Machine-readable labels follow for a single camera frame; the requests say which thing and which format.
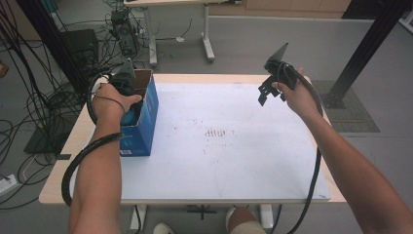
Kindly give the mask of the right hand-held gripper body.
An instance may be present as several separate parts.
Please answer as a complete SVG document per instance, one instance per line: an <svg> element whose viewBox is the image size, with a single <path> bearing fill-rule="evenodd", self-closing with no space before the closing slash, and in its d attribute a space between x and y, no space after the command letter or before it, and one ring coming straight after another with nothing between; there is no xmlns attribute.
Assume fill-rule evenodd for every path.
<svg viewBox="0 0 413 234"><path fill-rule="evenodd" d="M296 78L293 75L288 75L288 69L291 68L291 65L282 60L287 46L288 43L284 42L283 45L267 59L264 68L276 77L277 82L284 83L290 90L294 90Z"/></svg>

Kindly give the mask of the dark metal stand post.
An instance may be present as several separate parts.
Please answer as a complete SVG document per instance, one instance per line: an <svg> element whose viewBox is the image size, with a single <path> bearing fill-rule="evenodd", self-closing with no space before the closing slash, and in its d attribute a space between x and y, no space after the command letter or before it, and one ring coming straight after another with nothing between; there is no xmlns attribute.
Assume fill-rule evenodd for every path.
<svg viewBox="0 0 413 234"><path fill-rule="evenodd" d="M16 0L19 7L49 49L59 68L63 71L77 95L85 100L90 83L84 77L74 57L62 40L53 18L41 0Z"/></svg>

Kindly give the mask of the person's right hand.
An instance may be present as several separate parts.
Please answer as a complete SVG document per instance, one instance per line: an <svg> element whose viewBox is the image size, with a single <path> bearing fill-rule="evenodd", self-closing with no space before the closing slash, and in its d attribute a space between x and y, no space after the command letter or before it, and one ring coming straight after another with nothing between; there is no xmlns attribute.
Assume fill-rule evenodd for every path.
<svg viewBox="0 0 413 234"><path fill-rule="evenodd" d="M272 86L283 94L289 108L304 122L321 118L316 101L300 80L297 81L294 90L289 89L286 84L280 82L274 82Z"/></svg>

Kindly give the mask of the blue cardboard box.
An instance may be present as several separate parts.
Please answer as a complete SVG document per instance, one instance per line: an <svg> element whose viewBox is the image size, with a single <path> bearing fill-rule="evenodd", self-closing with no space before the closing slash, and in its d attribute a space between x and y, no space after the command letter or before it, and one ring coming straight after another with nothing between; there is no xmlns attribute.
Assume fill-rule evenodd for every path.
<svg viewBox="0 0 413 234"><path fill-rule="evenodd" d="M150 69L137 69L133 86L142 91L143 105L140 117L135 126L122 126L124 137L120 140L122 157L149 156L155 132L159 100L158 93Z"/></svg>

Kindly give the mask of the black equipment box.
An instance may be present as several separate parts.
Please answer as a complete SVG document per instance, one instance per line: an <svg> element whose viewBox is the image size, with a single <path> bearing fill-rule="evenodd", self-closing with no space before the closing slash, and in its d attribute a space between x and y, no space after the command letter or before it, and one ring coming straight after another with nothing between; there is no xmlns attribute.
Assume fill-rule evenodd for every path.
<svg viewBox="0 0 413 234"><path fill-rule="evenodd" d="M78 64L97 63L98 41L92 29L63 31L60 35L70 54Z"/></svg>

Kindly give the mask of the black floor plate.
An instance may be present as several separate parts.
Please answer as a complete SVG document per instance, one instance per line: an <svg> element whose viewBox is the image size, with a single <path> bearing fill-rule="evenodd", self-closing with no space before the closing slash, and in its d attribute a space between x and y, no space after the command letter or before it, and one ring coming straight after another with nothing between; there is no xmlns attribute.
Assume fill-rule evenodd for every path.
<svg viewBox="0 0 413 234"><path fill-rule="evenodd" d="M51 124L46 128L36 128L23 151L28 154L61 152L73 126L71 124Z"/></svg>

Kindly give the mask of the black computer tower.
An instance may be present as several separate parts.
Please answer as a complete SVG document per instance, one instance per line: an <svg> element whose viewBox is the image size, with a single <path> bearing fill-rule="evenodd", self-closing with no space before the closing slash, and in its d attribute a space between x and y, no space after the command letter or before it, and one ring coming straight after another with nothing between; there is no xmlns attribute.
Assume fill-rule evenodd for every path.
<svg viewBox="0 0 413 234"><path fill-rule="evenodd" d="M114 10L111 12L111 24L123 56L137 53L137 41L134 28L129 19L129 10Z"/></svg>

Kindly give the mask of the green floor mat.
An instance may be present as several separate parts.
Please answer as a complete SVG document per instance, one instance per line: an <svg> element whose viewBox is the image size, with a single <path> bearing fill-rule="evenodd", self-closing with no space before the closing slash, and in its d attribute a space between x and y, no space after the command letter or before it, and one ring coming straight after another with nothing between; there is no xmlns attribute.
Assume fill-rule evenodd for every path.
<svg viewBox="0 0 413 234"><path fill-rule="evenodd" d="M349 89L338 105L322 107L332 127L339 133L379 133L380 130L353 89Z"/></svg>

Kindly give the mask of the white-legged desk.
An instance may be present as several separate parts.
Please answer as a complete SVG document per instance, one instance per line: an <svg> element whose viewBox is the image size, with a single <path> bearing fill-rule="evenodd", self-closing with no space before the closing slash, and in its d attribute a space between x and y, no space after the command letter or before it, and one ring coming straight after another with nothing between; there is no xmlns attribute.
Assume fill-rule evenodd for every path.
<svg viewBox="0 0 413 234"><path fill-rule="evenodd" d="M166 5L202 5L204 9L204 26L201 33L202 42L209 61L215 60L215 55L209 40L209 5L220 4L226 0L124 0L124 4L129 8L138 8L143 11L146 32L148 35L148 56L149 63L155 67L158 64L156 38L153 34L149 8L153 6Z"/></svg>

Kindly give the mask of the black metal frame post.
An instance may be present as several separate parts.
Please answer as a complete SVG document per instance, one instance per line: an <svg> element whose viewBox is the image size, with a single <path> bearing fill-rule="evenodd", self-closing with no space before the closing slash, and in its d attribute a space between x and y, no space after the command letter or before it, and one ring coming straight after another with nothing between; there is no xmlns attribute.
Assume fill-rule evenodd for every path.
<svg viewBox="0 0 413 234"><path fill-rule="evenodd" d="M390 0L373 21L330 90L321 95L326 108L344 108L344 97L413 0Z"/></svg>

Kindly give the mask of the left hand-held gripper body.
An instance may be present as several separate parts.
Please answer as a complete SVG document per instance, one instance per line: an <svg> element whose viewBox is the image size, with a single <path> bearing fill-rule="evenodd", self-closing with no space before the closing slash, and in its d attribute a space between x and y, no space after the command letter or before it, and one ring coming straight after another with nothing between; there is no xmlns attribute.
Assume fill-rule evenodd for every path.
<svg viewBox="0 0 413 234"><path fill-rule="evenodd" d="M109 83L123 96L132 96L134 94L133 80L135 78L133 64L128 58L119 71L114 74Z"/></svg>

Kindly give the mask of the white power strip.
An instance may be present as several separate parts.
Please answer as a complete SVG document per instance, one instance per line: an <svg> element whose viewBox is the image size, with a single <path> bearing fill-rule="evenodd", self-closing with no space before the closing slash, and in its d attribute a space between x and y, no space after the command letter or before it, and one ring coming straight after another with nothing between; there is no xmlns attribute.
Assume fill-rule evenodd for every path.
<svg viewBox="0 0 413 234"><path fill-rule="evenodd" d="M16 177L14 175L8 175L0 180L0 196L11 191L18 185Z"/></svg>

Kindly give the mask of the person's left hand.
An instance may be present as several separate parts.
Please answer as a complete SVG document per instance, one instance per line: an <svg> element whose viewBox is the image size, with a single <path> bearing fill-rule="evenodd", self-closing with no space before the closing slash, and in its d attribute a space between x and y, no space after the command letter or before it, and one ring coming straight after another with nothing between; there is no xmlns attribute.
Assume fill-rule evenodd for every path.
<svg viewBox="0 0 413 234"><path fill-rule="evenodd" d="M123 96L111 84L100 83L93 98L96 123L119 127L122 117L130 107L142 100L140 95Z"/></svg>

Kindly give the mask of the person's leg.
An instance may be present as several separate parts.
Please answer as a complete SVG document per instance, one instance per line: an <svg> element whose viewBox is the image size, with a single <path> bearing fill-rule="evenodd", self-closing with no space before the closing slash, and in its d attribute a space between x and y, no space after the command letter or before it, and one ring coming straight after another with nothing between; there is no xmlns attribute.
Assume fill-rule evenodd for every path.
<svg viewBox="0 0 413 234"><path fill-rule="evenodd" d="M236 208L232 214L228 234L267 234L248 208Z"/></svg>

